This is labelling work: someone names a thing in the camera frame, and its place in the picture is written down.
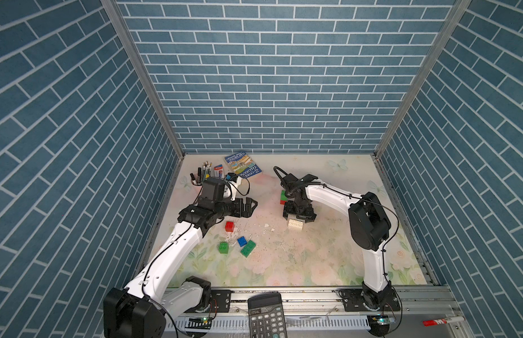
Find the white lego plate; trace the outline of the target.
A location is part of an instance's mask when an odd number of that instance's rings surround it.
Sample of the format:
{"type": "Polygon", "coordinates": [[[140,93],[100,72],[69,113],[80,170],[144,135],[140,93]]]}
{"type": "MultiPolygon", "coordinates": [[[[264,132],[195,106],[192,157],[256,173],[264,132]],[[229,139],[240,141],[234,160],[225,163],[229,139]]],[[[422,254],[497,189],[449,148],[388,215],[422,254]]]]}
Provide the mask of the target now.
{"type": "Polygon", "coordinates": [[[302,230],[304,227],[304,222],[297,219],[289,219],[288,227],[293,230],[302,230]]]}

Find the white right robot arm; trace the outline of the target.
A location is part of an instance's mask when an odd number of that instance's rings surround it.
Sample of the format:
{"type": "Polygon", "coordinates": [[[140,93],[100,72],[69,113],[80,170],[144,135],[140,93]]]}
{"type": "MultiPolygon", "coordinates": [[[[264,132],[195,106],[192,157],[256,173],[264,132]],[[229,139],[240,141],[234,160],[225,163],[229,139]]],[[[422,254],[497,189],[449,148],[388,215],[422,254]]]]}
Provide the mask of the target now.
{"type": "Polygon", "coordinates": [[[348,217],[350,233],[363,252],[364,279],[361,284],[364,306],[378,311],[388,304],[393,287],[388,277],[386,246],[394,237],[386,208],[372,192],[355,194],[333,187],[315,175],[298,178],[275,166],[274,173],[284,189],[288,201],[283,217],[290,225],[304,225],[316,220],[312,204],[318,202],[348,217]]]}

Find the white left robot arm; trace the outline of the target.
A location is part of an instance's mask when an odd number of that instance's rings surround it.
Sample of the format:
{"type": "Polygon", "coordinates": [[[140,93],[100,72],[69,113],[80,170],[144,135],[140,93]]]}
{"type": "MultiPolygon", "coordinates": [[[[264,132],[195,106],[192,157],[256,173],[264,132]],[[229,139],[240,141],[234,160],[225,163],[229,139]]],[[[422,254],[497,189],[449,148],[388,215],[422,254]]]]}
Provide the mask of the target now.
{"type": "Polygon", "coordinates": [[[166,290],[189,253],[209,229],[226,217],[249,218],[257,201],[239,191],[242,177],[209,177],[195,201],[181,210],[167,241],[147,266],[122,289],[111,289],[103,300],[105,337],[161,337],[168,323],[188,310],[205,309],[211,301],[210,282],[188,278],[175,292],[166,290]]]}

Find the blue small lego brick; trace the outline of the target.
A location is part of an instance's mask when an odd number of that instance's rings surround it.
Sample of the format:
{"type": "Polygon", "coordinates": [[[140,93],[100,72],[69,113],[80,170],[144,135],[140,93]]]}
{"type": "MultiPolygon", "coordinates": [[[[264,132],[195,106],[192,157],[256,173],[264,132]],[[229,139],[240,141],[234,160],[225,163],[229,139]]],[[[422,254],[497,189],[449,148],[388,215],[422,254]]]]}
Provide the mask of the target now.
{"type": "Polygon", "coordinates": [[[247,244],[247,239],[245,237],[239,237],[237,242],[240,247],[244,247],[247,244]]]}

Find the green square lego brick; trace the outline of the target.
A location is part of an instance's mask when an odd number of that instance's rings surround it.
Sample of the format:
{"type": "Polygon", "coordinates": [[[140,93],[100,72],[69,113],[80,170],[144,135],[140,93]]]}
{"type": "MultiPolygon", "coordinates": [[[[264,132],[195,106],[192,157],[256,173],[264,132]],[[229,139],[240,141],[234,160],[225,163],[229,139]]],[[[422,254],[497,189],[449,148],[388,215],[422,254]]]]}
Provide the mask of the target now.
{"type": "Polygon", "coordinates": [[[220,242],[218,245],[218,251],[221,254],[228,254],[229,253],[229,243],[228,242],[220,242]]]}

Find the green long lego brick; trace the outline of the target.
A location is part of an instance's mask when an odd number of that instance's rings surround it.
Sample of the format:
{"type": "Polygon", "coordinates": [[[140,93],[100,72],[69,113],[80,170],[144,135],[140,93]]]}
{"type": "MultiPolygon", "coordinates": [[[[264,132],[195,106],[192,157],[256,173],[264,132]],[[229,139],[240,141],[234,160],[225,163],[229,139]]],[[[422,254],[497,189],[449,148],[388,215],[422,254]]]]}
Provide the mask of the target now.
{"type": "Polygon", "coordinates": [[[256,247],[256,243],[253,242],[252,240],[249,240],[246,245],[241,249],[240,253],[244,256],[244,257],[248,257],[250,256],[250,254],[253,252],[253,250],[255,249],[256,247]]]}

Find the HB pencil box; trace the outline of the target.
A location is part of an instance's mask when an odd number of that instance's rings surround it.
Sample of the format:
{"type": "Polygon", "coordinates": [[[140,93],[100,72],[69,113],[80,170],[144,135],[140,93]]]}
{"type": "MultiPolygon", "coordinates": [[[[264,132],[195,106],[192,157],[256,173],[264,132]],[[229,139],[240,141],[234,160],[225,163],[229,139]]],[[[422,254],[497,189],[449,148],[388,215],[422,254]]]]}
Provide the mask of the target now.
{"type": "Polygon", "coordinates": [[[222,165],[215,166],[214,169],[214,176],[218,178],[223,178],[225,176],[224,169],[222,165]]]}

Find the pink metal pencil bucket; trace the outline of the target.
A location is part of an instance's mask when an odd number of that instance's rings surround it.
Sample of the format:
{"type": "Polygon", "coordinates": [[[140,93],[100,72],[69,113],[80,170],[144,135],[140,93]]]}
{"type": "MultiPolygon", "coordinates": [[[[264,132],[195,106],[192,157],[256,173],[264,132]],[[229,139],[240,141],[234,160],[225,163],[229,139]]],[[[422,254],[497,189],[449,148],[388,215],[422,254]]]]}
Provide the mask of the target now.
{"type": "Polygon", "coordinates": [[[190,177],[191,177],[192,185],[194,185],[196,187],[201,187],[202,186],[201,180],[200,180],[200,178],[197,175],[191,173],[190,177]]]}

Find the blue Treehouse paperback book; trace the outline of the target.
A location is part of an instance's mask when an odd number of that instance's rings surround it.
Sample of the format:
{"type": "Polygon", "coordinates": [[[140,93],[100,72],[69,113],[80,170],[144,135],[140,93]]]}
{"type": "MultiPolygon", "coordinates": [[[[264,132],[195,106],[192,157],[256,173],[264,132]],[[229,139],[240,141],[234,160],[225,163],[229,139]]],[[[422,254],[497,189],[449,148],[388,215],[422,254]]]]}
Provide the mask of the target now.
{"type": "Polygon", "coordinates": [[[245,152],[238,152],[224,157],[229,168],[242,178],[250,178],[262,173],[260,167],[245,152]]]}

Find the bundle of pencils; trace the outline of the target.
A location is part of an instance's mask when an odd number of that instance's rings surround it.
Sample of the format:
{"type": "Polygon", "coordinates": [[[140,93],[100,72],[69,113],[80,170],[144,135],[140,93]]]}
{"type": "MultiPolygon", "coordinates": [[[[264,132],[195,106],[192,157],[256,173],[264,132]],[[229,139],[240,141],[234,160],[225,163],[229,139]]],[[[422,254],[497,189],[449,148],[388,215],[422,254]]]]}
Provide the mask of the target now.
{"type": "Polygon", "coordinates": [[[197,171],[197,182],[198,184],[204,183],[204,181],[210,176],[211,172],[211,163],[204,162],[201,167],[198,167],[197,171]]]}

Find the black calculator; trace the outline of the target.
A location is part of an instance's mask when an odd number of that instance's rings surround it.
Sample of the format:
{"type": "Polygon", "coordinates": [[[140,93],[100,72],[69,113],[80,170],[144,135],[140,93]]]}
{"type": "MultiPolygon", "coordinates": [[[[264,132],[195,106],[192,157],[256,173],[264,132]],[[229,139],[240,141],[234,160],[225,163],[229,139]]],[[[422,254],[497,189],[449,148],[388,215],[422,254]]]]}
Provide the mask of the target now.
{"type": "Polygon", "coordinates": [[[252,338],[287,338],[281,294],[267,292],[247,300],[248,323],[252,338]]]}

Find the red white marker pen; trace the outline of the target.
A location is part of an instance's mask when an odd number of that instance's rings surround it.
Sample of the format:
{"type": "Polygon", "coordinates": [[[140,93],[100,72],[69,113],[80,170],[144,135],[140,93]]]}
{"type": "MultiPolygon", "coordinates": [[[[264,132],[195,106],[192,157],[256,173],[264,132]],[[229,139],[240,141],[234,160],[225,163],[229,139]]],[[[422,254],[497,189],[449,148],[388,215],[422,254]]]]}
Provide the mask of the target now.
{"type": "Polygon", "coordinates": [[[438,318],[428,321],[423,321],[425,327],[436,326],[436,325],[448,325],[454,323],[464,322],[466,319],[463,316],[453,316],[447,318],[438,318]]]}

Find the aluminium corner post left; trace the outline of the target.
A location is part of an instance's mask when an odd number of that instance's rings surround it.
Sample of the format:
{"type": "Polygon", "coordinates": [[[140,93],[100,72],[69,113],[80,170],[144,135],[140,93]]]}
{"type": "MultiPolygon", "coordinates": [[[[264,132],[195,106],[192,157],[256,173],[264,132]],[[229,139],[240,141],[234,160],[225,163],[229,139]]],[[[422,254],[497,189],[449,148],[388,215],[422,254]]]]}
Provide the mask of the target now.
{"type": "Polygon", "coordinates": [[[101,1],[103,8],[105,9],[108,18],[112,24],[112,27],[115,29],[115,32],[122,43],[122,46],[128,56],[133,69],[135,70],[140,83],[142,84],[143,89],[149,98],[150,103],[152,104],[156,115],[161,122],[164,131],[167,134],[171,146],[174,148],[175,152],[178,154],[179,159],[182,161],[184,159],[185,153],[181,148],[181,144],[176,137],[173,128],[170,124],[170,121],[167,117],[167,114],[164,110],[164,107],[161,103],[160,98],[158,97],[155,86],[150,78],[150,75],[143,63],[143,59],[136,47],[136,44],[129,32],[126,21],[119,9],[119,5],[116,1],[112,0],[102,0],[101,1]]]}

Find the aluminium corner post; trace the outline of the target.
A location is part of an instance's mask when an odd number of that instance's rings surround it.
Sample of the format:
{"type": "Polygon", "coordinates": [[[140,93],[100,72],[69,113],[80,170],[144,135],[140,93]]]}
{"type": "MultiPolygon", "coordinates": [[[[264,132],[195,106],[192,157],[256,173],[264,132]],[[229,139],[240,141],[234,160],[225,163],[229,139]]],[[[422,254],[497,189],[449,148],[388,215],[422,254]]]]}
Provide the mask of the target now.
{"type": "Polygon", "coordinates": [[[112,27],[115,29],[115,32],[122,43],[122,46],[128,56],[133,69],[135,70],[140,83],[142,84],[143,89],[149,98],[150,103],[152,104],[156,115],[161,122],[164,131],[167,134],[171,146],[174,148],[175,152],[178,154],[179,159],[182,161],[184,159],[185,153],[181,148],[181,144],[176,137],[173,128],[170,124],[170,121],[167,117],[167,114],[164,110],[164,107],[161,103],[160,98],[158,97],[155,86],[150,78],[150,75],[143,63],[143,59],[136,47],[136,44],[129,32],[126,21],[119,9],[119,5],[116,1],[112,0],[102,0],[101,1],[103,8],[105,9],[108,18],[112,24],[112,27]]]}
{"type": "Polygon", "coordinates": [[[419,90],[422,88],[424,82],[429,76],[431,70],[439,59],[444,47],[449,41],[452,33],[455,31],[459,21],[464,16],[467,8],[470,6],[471,0],[457,0],[451,7],[444,24],[441,27],[440,32],[437,34],[433,43],[423,59],[420,65],[418,73],[413,78],[407,93],[403,96],[402,102],[399,108],[395,111],[395,115],[388,125],[388,129],[385,131],[380,143],[374,151],[374,159],[380,160],[385,150],[396,133],[399,125],[408,113],[412,103],[417,97],[419,90]]]}

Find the aluminium corner post right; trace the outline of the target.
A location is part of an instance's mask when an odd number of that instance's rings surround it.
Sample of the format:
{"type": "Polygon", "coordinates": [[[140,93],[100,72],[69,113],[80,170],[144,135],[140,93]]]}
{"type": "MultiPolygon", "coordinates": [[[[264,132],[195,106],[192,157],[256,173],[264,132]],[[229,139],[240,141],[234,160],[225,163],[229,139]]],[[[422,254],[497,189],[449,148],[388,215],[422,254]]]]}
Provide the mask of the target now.
{"type": "Polygon", "coordinates": [[[380,160],[385,150],[396,133],[399,125],[408,113],[412,103],[417,97],[419,90],[422,88],[424,82],[429,76],[431,70],[439,59],[444,47],[449,41],[452,33],[455,31],[459,21],[464,16],[467,8],[470,6],[471,0],[457,0],[451,7],[444,24],[441,27],[440,32],[437,34],[433,43],[423,59],[420,65],[418,73],[413,78],[407,93],[403,96],[402,102],[399,108],[395,111],[395,115],[388,125],[388,129],[385,131],[380,143],[374,151],[374,159],[380,160]]]}

